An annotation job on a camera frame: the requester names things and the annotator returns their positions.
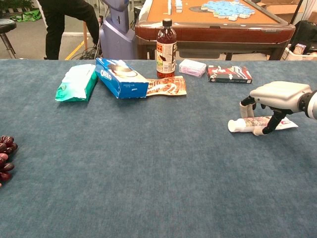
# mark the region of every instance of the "black chair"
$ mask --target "black chair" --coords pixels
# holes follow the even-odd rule
[[[8,51],[10,57],[13,59],[16,59],[15,57],[15,51],[6,36],[6,33],[16,28],[15,21],[9,20],[9,19],[0,19],[0,37],[6,47],[6,50]]]

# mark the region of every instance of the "person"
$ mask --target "person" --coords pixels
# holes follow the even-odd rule
[[[94,8],[84,0],[38,0],[47,24],[46,58],[57,60],[61,37],[65,30],[65,15],[85,21],[95,45],[99,39],[99,24]]]

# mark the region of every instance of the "grape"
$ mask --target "grape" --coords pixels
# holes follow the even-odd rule
[[[6,137],[7,137],[6,135],[3,135],[3,136],[1,136],[1,137],[0,137],[0,141],[1,141],[1,143],[3,143],[3,142],[4,142],[4,140],[6,139]]]
[[[0,153],[6,150],[6,144],[0,143]]]
[[[18,145],[15,143],[12,143],[11,148],[12,150],[16,150],[18,148]]]
[[[13,152],[13,150],[12,150],[11,147],[7,148],[7,149],[4,151],[4,153],[6,153],[7,155],[11,154],[12,152]]]
[[[5,160],[8,160],[8,155],[7,154],[5,154],[5,153],[0,153],[0,159],[1,158],[4,158]]]
[[[0,169],[2,169],[5,166],[5,162],[6,162],[6,159],[0,158]]]
[[[12,139],[12,141],[14,141],[14,137],[13,136],[7,136],[6,139]]]
[[[10,137],[7,137],[6,140],[4,140],[4,144],[6,144],[7,147],[11,147],[13,143],[13,139]]]
[[[9,174],[8,172],[0,173],[0,180],[8,181],[10,178],[11,178],[11,174]]]
[[[0,172],[8,172],[13,169],[14,169],[13,163],[6,163],[5,166],[2,169],[0,169]]]

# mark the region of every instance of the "green wet wipes package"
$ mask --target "green wet wipes package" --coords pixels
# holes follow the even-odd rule
[[[58,102],[88,101],[97,82],[95,65],[77,65],[66,73],[58,87],[55,100]]]

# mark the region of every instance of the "leg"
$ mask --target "leg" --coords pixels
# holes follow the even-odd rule
[[[58,60],[61,37],[65,29],[65,16],[62,13],[43,7],[47,24],[46,57],[48,60]]]
[[[231,60],[231,59],[232,59],[232,53],[227,53],[226,60]]]
[[[67,0],[60,9],[65,15],[85,21],[93,38],[94,44],[98,44],[99,23],[94,8],[84,0]]]

